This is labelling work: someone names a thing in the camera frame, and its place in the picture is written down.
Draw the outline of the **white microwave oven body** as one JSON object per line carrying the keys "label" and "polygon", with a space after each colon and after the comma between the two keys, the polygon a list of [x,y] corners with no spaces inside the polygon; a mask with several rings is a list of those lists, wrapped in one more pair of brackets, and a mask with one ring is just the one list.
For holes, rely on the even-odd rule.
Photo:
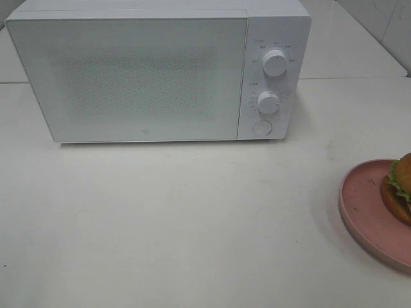
{"label": "white microwave oven body", "polygon": [[[311,28],[311,17],[299,1],[25,1],[10,14],[5,25],[10,34],[10,21],[80,19],[245,19],[247,29],[237,136],[235,139],[195,141],[276,140],[285,137],[292,109],[290,96],[297,88]],[[269,77],[263,71],[261,58],[275,47],[288,54],[288,67],[282,75]],[[280,95],[280,107],[274,114],[258,111],[257,97],[264,91]],[[270,135],[253,133],[252,127],[258,121],[272,123]]]}

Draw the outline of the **white microwave door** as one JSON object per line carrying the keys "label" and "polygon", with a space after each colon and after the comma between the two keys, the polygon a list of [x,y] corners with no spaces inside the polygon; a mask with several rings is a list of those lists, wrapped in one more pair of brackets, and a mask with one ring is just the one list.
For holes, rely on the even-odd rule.
{"label": "white microwave door", "polygon": [[10,21],[53,139],[235,139],[245,19]]}

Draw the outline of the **upper white power knob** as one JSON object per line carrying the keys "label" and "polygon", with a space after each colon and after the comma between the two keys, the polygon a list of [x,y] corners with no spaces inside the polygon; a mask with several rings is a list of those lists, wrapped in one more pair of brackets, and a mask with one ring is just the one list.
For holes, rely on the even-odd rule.
{"label": "upper white power knob", "polygon": [[288,67],[288,54],[280,47],[275,47],[265,52],[261,60],[263,71],[269,77],[282,75]]}

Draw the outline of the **round white door button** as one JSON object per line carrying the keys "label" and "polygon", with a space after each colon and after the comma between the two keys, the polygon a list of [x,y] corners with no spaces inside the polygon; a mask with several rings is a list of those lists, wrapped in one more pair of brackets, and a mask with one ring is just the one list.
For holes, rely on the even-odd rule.
{"label": "round white door button", "polygon": [[254,134],[260,136],[270,135],[272,131],[272,123],[270,121],[258,121],[253,125],[252,131]]}

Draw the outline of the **burger with lettuce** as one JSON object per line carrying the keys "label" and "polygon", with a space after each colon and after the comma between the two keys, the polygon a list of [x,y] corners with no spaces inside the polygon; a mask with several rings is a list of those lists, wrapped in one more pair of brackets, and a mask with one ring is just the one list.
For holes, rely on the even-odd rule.
{"label": "burger with lettuce", "polygon": [[380,191],[386,209],[397,220],[410,225],[410,153],[391,163]]}

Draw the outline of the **lower white timer knob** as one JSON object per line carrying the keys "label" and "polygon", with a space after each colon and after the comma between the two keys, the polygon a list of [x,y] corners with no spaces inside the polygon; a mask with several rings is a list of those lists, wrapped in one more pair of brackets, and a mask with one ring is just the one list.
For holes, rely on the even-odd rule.
{"label": "lower white timer knob", "polygon": [[277,92],[264,91],[257,97],[257,108],[261,114],[274,114],[278,111],[280,102]]}

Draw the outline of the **pink round plate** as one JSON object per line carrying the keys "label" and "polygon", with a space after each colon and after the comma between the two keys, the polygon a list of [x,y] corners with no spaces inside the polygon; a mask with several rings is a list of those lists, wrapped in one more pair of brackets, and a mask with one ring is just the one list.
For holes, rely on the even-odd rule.
{"label": "pink round plate", "polygon": [[373,257],[410,273],[410,226],[396,219],[381,198],[381,182],[392,159],[369,160],[347,172],[338,208],[354,240]]}

